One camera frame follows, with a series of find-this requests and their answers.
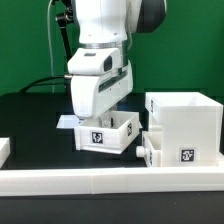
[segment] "white platform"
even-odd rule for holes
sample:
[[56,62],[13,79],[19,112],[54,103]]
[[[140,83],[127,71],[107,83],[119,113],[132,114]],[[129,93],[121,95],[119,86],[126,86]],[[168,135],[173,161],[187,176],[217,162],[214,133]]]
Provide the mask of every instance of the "white platform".
[[[4,142],[1,152],[9,149],[8,139],[0,142]],[[6,158],[0,153],[0,160]],[[0,196],[220,190],[224,190],[222,163],[216,167],[0,171]]]

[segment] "open white container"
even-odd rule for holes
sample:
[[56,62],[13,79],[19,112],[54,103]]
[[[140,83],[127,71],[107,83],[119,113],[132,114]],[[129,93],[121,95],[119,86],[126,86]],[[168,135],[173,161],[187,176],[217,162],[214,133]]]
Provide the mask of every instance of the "open white container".
[[112,128],[102,128],[101,120],[85,120],[75,127],[77,150],[89,150],[121,154],[139,134],[139,114],[134,112],[110,112]]
[[200,93],[147,93],[148,132],[138,155],[147,166],[216,166],[223,106]]

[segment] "black cable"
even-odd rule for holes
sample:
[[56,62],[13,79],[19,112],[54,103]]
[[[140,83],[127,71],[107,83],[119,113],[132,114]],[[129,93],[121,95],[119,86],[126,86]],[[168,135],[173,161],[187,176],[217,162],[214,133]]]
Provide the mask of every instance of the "black cable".
[[50,76],[50,77],[46,77],[43,79],[38,79],[32,83],[30,83],[29,85],[25,86],[24,88],[22,88],[19,93],[26,93],[26,91],[30,88],[32,88],[33,86],[40,86],[40,85],[55,85],[56,83],[52,83],[52,84],[39,84],[41,82],[45,82],[45,81],[50,81],[50,80],[56,80],[56,79],[64,79],[64,76]]

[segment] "large white box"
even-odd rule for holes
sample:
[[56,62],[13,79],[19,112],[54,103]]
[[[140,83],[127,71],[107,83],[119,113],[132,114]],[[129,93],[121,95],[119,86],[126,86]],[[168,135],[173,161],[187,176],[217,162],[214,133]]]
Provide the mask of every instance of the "large white box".
[[145,106],[149,126],[140,151],[148,166],[218,165],[223,105],[195,92],[152,92]]

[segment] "cable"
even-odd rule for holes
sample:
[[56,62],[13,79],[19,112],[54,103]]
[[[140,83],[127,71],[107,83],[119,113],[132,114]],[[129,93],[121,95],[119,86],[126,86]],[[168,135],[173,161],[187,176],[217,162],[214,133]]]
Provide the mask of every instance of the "cable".
[[45,81],[50,81],[50,80],[56,80],[56,79],[64,79],[64,76],[50,76],[50,77],[46,77],[46,78],[43,78],[43,79],[38,79],[32,83],[30,83],[29,85],[25,86],[24,88],[22,88],[19,93],[26,93],[26,91],[30,88],[32,88],[33,86],[40,86],[40,85],[57,85],[57,83],[42,83],[42,84],[39,84],[41,82],[45,82]]
[[50,60],[51,60],[51,76],[54,76],[54,57],[52,50],[52,40],[51,40],[51,21],[50,21],[50,10],[53,0],[50,0],[48,9],[47,9],[47,33],[48,33],[48,44],[49,44],[49,52],[50,52]]
[[133,46],[133,39],[132,39],[132,35],[131,35],[131,27],[130,27],[130,16],[131,16],[131,2],[128,5],[128,13],[127,13],[127,31],[128,31],[128,37],[129,37],[129,46],[128,46],[128,50],[130,50]]

